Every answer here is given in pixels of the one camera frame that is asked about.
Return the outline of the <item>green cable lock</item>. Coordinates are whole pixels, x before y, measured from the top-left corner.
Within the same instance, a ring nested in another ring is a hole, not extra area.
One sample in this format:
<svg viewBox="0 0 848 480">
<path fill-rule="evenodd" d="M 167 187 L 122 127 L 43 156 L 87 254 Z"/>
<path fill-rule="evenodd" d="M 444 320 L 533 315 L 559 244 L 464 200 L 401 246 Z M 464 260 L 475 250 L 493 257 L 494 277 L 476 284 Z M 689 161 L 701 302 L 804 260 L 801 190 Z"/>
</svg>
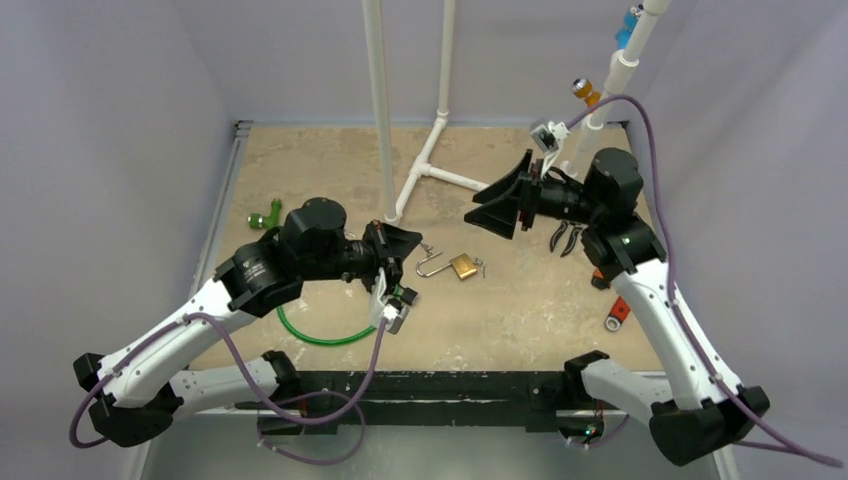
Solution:
<svg viewBox="0 0 848 480">
<path fill-rule="evenodd" d="M 370 320 L 370 298 L 351 288 L 329 293 L 305 292 L 277 307 L 272 317 L 295 340 L 315 347 L 364 346 L 376 336 Z"/>
</svg>

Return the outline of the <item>brass padlock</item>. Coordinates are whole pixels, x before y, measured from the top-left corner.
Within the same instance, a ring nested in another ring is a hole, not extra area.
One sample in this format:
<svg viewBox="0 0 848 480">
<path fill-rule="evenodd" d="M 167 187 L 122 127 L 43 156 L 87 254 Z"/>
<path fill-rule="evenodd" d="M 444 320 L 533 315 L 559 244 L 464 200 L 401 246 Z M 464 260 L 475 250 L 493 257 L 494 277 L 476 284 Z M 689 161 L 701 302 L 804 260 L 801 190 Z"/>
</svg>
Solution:
<svg viewBox="0 0 848 480">
<path fill-rule="evenodd" d="M 443 271 L 451 270 L 459 280 L 464 281 L 480 272 L 478 264 L 467 253 L 451 258 L 444 265 L 431 268 L 430 264 L 434 260 L 438 260 L 441 255 L 441 252 L 432 253 L 420 260 L 415 267 L 416 274 L 421 278 L 430 278 Z"/>
</svg>

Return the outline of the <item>padlock key set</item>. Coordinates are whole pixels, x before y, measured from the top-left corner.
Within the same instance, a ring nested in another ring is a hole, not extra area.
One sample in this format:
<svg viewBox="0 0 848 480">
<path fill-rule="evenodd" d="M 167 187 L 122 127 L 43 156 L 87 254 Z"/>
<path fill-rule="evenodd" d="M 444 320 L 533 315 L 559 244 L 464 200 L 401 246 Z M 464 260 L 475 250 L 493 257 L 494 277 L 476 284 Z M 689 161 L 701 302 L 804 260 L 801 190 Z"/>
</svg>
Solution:
<svg viewBox="0 0 848 480">
<path fill-rule="evenodd" d="M 477 267 L 477 270 L 479 271 L 480 275 L 485 278 L 487 268 L 486 262 L 479 257 L 474 257 L 472 262 Z"/>
</svg>

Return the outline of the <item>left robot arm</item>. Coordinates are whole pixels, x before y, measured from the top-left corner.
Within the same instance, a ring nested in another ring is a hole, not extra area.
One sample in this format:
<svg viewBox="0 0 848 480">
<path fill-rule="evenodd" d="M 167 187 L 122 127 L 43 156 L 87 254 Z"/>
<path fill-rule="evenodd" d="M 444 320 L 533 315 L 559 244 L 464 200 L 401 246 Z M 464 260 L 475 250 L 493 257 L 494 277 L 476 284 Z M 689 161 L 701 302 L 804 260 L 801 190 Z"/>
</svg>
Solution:
<svg viewBox="0 0 848 480">
<path fill-rule="evenodd" d="M 269 351 L 258 359 L 194 371 L 190 365 L 217 343 L 277 308 L 297 300 L 313 281 L 360 281 L 370 297 L 369 320 L 379 334 L 396 332 L 415 294 L 402 284 L 403 265 L 422 235 L 378 220 L 362 236 L 346 234 L 338 202 L 316 197 L 290 211 L 258 240 L 239 247 L 174 313 L 126 347 L 86 353 L 73 370 L 86 396 L 69 439 L 84 449 L 79 424 L 88 418 L 99 443 L 145 443 L 176 420 L 197 412 L 259 401 L 274 410 L 301 406 L 305 395 L 288 356 Z"/>
</svg>

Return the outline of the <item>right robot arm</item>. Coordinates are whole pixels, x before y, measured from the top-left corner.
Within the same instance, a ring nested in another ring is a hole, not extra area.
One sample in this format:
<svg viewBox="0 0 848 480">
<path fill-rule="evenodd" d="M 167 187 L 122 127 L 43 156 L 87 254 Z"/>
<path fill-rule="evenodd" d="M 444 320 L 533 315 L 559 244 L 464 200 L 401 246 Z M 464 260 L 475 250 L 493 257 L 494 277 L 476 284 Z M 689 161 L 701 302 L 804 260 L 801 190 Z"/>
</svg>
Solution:
<svg viewBox="0 0 848 480">
<path fill-rule="evenodd" d="M 627 151 L 596 152 L 583 180 L 542 176 L 526 152 L 507 175 L 473 197 L 468 224 L 505 239 L 548 217 L 582 226 L 581 242 L 639 321 L 663 367 L 663 381 L 624 369 L 593 351 L 566 362 L 564 399 L 576 407 L 609 403 L 647 426 L 661 454 L 687 465 L 741 441 L 769 409 L 758 386 L 745 386 L 717 352 L 669 279 L 668 255 L 652 227 L 636 212 L 644 181 Z"/>
</svg>

